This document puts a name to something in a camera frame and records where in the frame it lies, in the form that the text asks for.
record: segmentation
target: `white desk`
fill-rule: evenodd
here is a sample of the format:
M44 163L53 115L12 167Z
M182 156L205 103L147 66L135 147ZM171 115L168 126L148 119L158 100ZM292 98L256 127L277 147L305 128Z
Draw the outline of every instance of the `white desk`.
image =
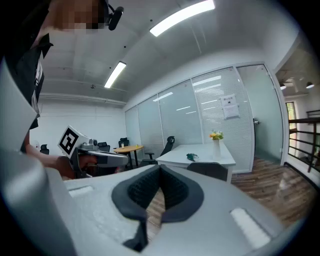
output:
M220 141L221 159L214 159L213 156L214 145L213 143L208 144L191 144L191 145L180 145L170 152L158 157L156 161L159 165L176 166L187 168L188 165L193 163L187 159L187 154L193 153L198 155L199 162L215 162L228 169L227 182L231 183L232 169L236 165L235 160L227 149L226 145Z

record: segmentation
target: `green object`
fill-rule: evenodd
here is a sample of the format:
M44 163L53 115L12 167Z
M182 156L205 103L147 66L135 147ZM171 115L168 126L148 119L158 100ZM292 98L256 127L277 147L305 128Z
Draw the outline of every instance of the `green object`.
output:
M199 160L198 155L193 153L186 154L186 158L188 158L190 161L193 161L193 162L196 162Z

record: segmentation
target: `ceiling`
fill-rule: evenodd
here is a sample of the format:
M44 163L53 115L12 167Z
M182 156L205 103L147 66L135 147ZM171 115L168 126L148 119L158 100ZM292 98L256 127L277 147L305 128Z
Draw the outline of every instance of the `ceiling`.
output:
M276 73L279 83L284 83L284 96L297 96L310 92L307 82L320 86L319 63L307 41L300 35L300 43L289 59Z
M142 79L159 75L160 65L162 72L167 72L184 61L237 42L235 36L245 33L243 10L251 1L214 0L214 10L191 17L155 37L150 28L181 8L201 1L110 0L114 8L124 7L114 31L106 28L94 33L81 29L50 33L54 46L42 61L42 93L126 102ZM110 89L104 88L119 61L127 64L125 70Z

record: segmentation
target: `flower vase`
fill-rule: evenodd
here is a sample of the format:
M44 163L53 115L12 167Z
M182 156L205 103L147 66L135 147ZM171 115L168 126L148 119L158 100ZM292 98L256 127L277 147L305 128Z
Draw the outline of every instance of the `flower vase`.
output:
M221 159L220 139L213 139L213 160Z

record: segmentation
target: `desk leg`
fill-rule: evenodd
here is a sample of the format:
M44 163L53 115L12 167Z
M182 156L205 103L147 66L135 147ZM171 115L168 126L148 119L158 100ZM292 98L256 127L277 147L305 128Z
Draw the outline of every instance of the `desk leg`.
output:
M138 166L138 159L137 159L137 151L136 151L136 150L134 151L134 158L135 158L135 165L136 165L136 167L139 167L139 166Z
M130 168L132 170L134 167L132 166L131 152L129 152L128 156L129 156Z
M229 166L228 167L228 174L227 174L227 176L226 176L226 182L227 183L231 183L231 178L232 178L232 170L234 169L234 167L233 166Z

